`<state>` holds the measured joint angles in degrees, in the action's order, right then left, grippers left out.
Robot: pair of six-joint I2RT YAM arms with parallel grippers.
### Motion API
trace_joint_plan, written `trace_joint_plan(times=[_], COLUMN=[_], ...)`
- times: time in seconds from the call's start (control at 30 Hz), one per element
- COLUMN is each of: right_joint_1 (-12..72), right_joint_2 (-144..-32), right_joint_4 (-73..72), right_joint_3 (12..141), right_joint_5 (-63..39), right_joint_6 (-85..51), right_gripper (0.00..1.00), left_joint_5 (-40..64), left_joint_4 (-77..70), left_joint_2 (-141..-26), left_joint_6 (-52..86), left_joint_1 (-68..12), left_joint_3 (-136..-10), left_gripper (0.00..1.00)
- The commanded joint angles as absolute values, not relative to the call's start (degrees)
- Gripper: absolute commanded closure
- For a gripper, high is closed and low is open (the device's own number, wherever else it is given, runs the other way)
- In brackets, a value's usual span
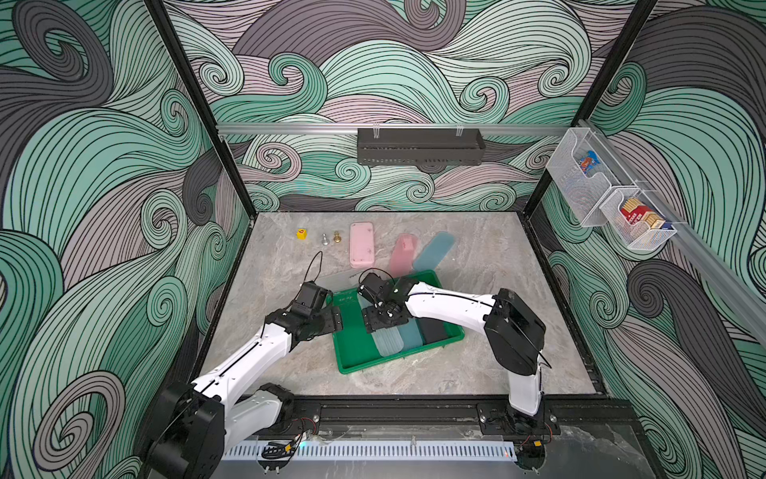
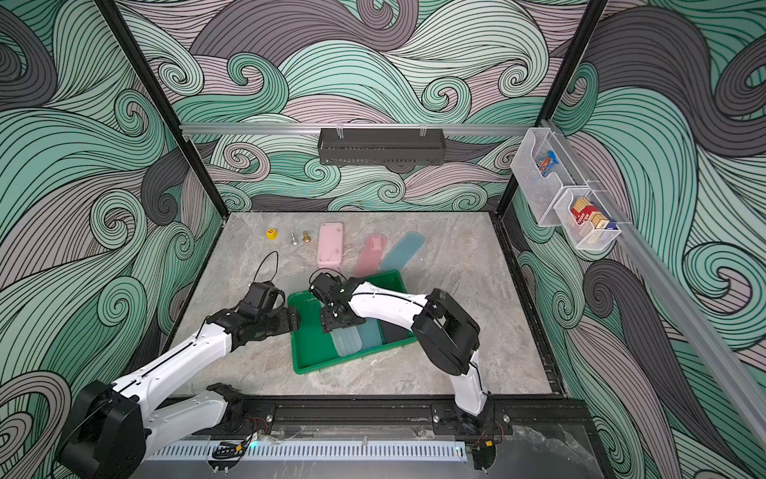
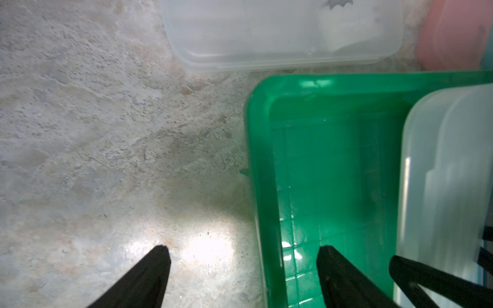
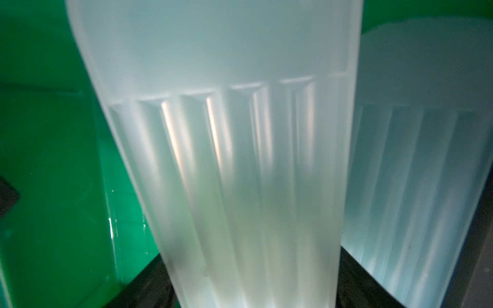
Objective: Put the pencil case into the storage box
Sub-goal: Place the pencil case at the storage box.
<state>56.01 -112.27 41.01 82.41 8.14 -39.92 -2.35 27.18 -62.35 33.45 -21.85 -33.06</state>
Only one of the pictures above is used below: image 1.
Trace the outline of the clear frosted pencil case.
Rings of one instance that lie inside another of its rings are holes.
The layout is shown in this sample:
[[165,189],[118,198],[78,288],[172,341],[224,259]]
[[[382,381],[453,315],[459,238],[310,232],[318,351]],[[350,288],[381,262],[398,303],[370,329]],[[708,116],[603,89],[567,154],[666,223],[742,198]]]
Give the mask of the clear frosted pencil case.
[[371,336],[378,353],[382,357],[401,353],[404,349],[404,340],[396,327],[379,329],[379,331],[374,331]]

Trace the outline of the green plastic storage tray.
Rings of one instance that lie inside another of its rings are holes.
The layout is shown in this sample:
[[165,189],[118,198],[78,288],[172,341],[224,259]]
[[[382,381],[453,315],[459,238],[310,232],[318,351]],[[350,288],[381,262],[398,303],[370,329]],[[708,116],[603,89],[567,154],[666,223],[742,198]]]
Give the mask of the green plastic storage tray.
[[374,344],[372,333],[365,330],[362,310],[368,303],[357,293],[356,289],[347,289],[335,293],[332,304],[339,307],[343,319],[343,330],[333,335],[337,367],[340,373],[350,374],[385,362],[401,359],[413,354],[423,353],[430,349],[443,347],[464,339],[462,327],[445,323],[450,338],[439,343],[425,344],[417,349],[401,351],[401,353],[382,357]]

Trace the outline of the black pencil case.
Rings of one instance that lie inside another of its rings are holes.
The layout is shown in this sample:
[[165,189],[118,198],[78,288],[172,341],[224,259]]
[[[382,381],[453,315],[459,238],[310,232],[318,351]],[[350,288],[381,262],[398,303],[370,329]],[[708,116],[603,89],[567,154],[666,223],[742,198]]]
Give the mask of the black pencil case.
[[443,321],[437,319],[417,319],[423,344],[439,343],[450,338]]

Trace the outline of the pink opaque pencil case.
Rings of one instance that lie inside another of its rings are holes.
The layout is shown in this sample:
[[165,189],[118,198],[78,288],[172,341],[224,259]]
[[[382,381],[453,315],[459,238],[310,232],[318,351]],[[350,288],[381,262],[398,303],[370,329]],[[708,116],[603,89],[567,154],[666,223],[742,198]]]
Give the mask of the pink opaque pencil case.
[[373,267],[375,263],[373,223],[354,223],[350,226],[349,261],[353,269],[361,269],[361,267]]

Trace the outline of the translucent teal pencil case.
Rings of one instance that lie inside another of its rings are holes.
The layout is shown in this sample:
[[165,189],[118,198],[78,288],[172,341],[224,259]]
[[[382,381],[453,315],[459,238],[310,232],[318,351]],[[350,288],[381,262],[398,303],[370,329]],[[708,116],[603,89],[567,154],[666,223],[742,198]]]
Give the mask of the translucent teal pencil case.
[[434,235],[433,239],[431,239],[428,245],[424,247],[420,255],[416,257],[413,263],[413,271],[430,271],[430,269],[436,269],[441,261],[443,261],[448,253],[450,253],[455,243],[455,237],[447,232],[439,232]]

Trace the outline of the light teal pencil case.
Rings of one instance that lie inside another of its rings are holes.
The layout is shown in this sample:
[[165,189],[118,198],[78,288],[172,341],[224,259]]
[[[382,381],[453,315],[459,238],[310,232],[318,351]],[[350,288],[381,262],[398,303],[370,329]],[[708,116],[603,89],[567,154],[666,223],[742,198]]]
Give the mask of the light teal pencil case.
[[424,339],[416,319],[409,319],[408,323],[399,325],[398,331],[403,342],[403,351],[417,349],[424,345]]

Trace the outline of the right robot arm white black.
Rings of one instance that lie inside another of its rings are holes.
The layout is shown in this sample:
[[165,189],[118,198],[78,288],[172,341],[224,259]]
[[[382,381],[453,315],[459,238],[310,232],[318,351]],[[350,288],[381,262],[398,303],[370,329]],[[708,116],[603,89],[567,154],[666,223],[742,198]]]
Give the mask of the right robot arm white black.
[[542,367],[549,364],[543,355],[547,327],[514,291],[458,293],[413,277],[385,281],[371,273],[361,281],[357,293],[369,302],[362,315],[370,333],[398,327],[407,319],[434,319],[480,333],[508,373],[512,411],[528,417],[540,412]]

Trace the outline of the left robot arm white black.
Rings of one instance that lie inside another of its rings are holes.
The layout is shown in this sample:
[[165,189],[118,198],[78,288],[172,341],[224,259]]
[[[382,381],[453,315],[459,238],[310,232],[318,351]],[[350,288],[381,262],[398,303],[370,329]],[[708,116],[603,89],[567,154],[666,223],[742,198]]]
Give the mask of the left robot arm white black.
[[243,395],[299,343],[341,331],[333,305],[306,313],[278,309],[260,333],[219,366],[197,379],[166,388],[150,415],[150,444],[141,453],[149,469],[167,478],[209,478],[223,455],[251,435],[285,434],[305,427],[294,417],[294,396],[275,385]]

